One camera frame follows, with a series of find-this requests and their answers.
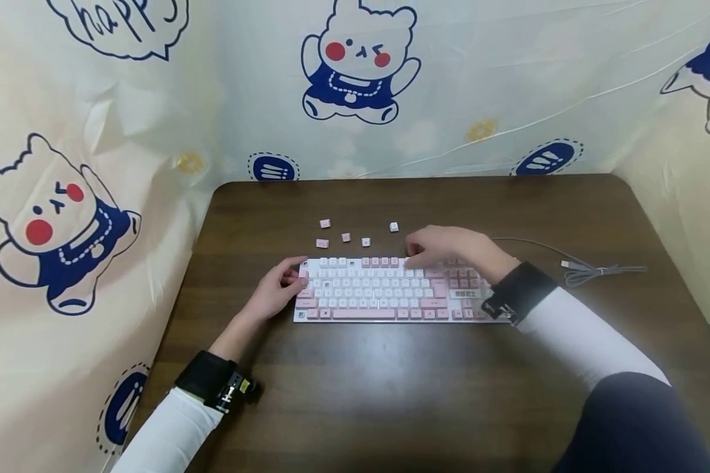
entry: mechanical keyboard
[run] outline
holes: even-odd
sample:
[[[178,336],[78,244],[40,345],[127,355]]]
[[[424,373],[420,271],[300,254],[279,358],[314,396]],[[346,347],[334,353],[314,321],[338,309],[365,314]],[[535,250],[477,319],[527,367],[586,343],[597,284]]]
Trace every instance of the mechanical keyboard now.
[[[314,258],[300,265],[307,287],[296,323],[509,323],[481,304],[489,284],[460,259],[405,269],[407,258]]]

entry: white sleeve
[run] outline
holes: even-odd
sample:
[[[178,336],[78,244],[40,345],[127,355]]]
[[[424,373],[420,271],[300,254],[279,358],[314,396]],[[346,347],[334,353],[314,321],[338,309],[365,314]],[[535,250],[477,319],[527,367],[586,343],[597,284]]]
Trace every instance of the white sleeve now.
[[[518,329],[544,344],[589,390],[622,372],[648,374],[670,385],[652,360],[562,288],[531,310]]]
[[[183,473],[223,417],[181,389],[171,389],[111,473]]]

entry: wooden table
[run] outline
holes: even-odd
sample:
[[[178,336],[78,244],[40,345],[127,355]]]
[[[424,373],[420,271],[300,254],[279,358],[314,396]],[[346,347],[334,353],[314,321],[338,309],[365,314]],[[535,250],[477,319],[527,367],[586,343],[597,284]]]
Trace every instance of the wooden table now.
[[[319,228],[324,218],[332,228]],[[399,233],[389,233],[393,221]],[[649,265],[572,293],[665,371],[710,446],[710,331],[631,190],[612,175],[224,185],[133,432],[279,260],[400,255],[405,235],[429,223],[533,238],[595,265]],[[371,248],[360,246],[366,236]],[[330,249],[316,249],[316,238]],[[502,246],[561,281],[559,255]],[[192,472],[545,472],[586,395],[523,335],[490,325],[293,324],[287,308],[244,365],[265,383],[264,397],[225,419]]]

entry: red cheek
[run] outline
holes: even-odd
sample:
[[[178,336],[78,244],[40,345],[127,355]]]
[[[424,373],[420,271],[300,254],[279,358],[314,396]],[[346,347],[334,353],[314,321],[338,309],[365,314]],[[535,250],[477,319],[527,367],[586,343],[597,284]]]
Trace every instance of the red cheek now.
[[[84,200],[84,191],[76,184],[69,184],[68,187],[66,187],[66,193],[69,196],[69,199],[74,202],[81,202]]]
[[[389,65],[389,61],[392,60],[392,57],[385,52],[382,52],[381,54],[377,55],[373,59],[373,63],[376,64],[377,68],[386,68],[386,66]]]
[[[344,46],[341,43],[329,43],[326,46],[326,56],[331,60],[344,59]]]
[[[26,226],[26,239],[29,243],[40,245],[50,241],[53,237],[52,225],[45,220],[31,220]]]

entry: hand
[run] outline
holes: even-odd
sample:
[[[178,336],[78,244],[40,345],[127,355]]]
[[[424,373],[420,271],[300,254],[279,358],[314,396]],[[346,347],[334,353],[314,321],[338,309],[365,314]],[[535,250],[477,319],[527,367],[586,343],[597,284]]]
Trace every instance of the hand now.
[[[304,262],[307,257],[287,258],[264,276],[258,283],[255,293],[241,310],[242,317],[264,321],[274,317],[300,291],[305,289],[307,278],[300,278],[292,267]]]
[[[450,258],[468,261],[489,284],[499,283],[520,263],[488,236],[459,227],[429,225],[406,238],[406,269],[430,267]]]

